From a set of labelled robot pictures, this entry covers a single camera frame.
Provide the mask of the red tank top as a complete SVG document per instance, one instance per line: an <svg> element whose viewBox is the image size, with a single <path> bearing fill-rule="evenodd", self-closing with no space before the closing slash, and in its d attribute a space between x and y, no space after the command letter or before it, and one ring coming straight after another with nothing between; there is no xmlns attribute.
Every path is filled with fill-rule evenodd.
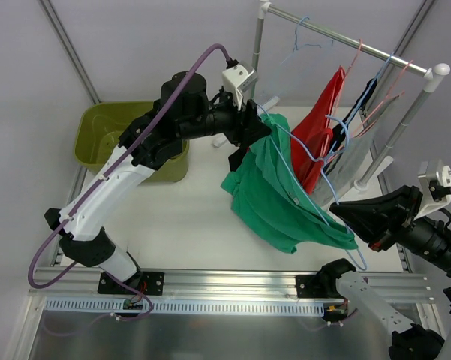
<svg viewBox="0 0 451 360"><path fill-rule="evenodd" d="M331 146L333 132L327 116L332 113L335 99L340 94L345 70L342 66L334 73L320 94L311 112L293 129L292 135L300 140L313 158L325 158ZM305 149L294 139L290 141L291 160L295 176L303 189L311 195L320 177L323 161L313 161Z"/></svg>

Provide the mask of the green tank top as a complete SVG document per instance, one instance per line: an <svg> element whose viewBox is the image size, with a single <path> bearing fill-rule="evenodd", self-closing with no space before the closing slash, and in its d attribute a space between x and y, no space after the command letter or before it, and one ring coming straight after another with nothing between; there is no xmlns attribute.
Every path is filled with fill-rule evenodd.
<svg viewBox="0 0 451 360"><path fill-rule="evenodd" d="M344 251L356 250L354 234L320 208L305 193L291 163L287 119L263 114L271 134L249 147L237 170L221 188L232 196L231 209L241 221L275 249L293 254L302 242L315 242Z"/></svg>

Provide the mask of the black tank top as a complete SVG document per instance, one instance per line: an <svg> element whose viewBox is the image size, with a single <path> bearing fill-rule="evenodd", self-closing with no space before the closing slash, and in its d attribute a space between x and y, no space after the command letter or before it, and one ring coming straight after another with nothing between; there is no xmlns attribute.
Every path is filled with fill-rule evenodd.
<svg viewBox="0 0 451 360"><path fill-rule="evenodd" d="M245 148L238 148L234 153L228 157L229 168L231 172L235 172L242 165L243 159L248 150Z"/></svg>

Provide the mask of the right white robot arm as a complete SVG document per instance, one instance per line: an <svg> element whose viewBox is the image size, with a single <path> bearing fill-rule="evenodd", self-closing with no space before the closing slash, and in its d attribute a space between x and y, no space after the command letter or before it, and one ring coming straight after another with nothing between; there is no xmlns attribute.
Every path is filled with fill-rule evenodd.
<svg viewBox="0 0 451 360"><path fill-rule="evenodd" d="M451 214L447 221L425 216L425 207L444 212L451 186L433 182L427 190L401 187L374 199L332 204L329 209L373 251L393 245L416 254L451 278ZM359 272L348 260L323 265L308 284L316 298L345 299L388 335L391 359L451 359L451 326L441 335L436 318L419 322L395 308L396 302L422 304L421 316L431 312L427 281L418 274L372 275ZM444 289L451 315L451 286Z"/></svg>

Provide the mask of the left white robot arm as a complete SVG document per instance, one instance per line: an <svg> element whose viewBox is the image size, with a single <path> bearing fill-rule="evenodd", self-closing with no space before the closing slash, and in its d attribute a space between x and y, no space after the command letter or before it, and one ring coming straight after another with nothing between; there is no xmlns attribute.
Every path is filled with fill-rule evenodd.
<svg viewBox="0 0 451 360"><path fill-rule="evenodd" d="M228 158L230 170L235 171L249 147L271 133L261 123L256 103L243 100L257 81L256 71L236 64L223 71L222 81L219 93L208 99L203 76L176 73L162 85L153 108L125 128L108 161L79 198L65 208L47 210L46 222L61 235L59 245L67 257L86 267L99 267L115 278L124 293L140 288L140 267L104 229L104 221L119 202L180 155L188 140L225 135L237 147Z"/></svg>

